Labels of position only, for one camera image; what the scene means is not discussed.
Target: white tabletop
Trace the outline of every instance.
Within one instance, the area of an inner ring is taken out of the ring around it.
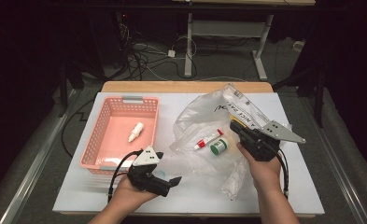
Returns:
[[[107,190],[111,176],[94,175],[87,169],[80,167],[79,160],[84,152],[103,100],[105,97],[112,95],[154,96],[160,99],[158,126],[153,147],[156,151],[162,151],[164,156],[153,174],[165,180],[178,175],[182,176],[179,185],[171,188],[167,197],[160,196],[143,204],[134,215],[244,217],[259,214],[257,193],[253,187],[250,174],[247,174],[246,181],[236,199],[231,201],[221,191],[221,186],[226,180],[224,175],[217,175],[212,172],[195,174],[191,172],[191,169],[186,169],[191,158],[182,158],[181,155],[169,148],[174,142],[172,128],[177,116],[201,94],[143,92],[98,93],[53,211],[63,214],[97,213],[106,206]],[[246,93],[245,96],[269,119],[288,123],[276,93]],[[287,143],[283,150],[289,163],[289,202],[294,212],[298,216],[324,214],[311,175],[297,144]]]

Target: green cap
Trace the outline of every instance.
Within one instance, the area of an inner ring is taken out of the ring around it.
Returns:
[[[212,150],[213,154],[218,155],[220,152],[224,151],[227,146],[226,140],[224,138],[220,138],[218,142],[210,146],[210,150]]]

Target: small white bottle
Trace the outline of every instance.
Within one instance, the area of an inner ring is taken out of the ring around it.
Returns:
[[[133,130],[131,131],[131,135],[128,138],[128,142],[132,142],[134,141],[134,139],[139,136],[139,134],[142,132],[143,127],[145,127],[145,125],[141,122],[138,122],[136,124],[136,126],[134,126]]]

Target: pink plastic basket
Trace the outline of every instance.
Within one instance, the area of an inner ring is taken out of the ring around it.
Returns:
[[[81,157],[81,167],[94,174],[112,175],[128,153],[153,146],[158,111],[156,97],[106,97]],[[144,128],[129,143],[131,130],[138,122],[142,122]],[[129,159],[121,168],[128,168],[135,157]]]

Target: clear plastic bag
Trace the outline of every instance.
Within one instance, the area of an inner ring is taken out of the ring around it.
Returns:
[[[248,165],[236,147],[239,137],[230,129],[231,119],[239,119],[250,129],[260,129],[270,121],[248,98],[228,84],[221,90],[197,97],[186,106],[174,123],[175,142],[170,148],[190,158],[186,163],[186,173],[223,175],[226,181],[219,186],[220,190],[230,200],[235,200],[248,175]],[[212,153],[209,145],[218,138],[201,149],[194,147],[217,129],[223,132],[221,137],[230,143],[226,150],[218,155]]]
[[[230,113],[223,93],[224,90],[219,90],[201,95],[186,106],[174,123],[176,140],[170,148],[184,154],[185,158],[190,158],[187,166],[193,175],[223,175],[227,182],[219,186],[220,190],[234,200],[248,167],[242,165],[244,157],[235,144],[239,138],[230,129]],[[203,148],[194,148],[199,140],[217,129],[223,132],[221,137],[230,143],[226,150],[217,156],[212,153],[209,145],[215,143],[218,138]],[[241,164],[240,169],[237,169],[236,164]]]

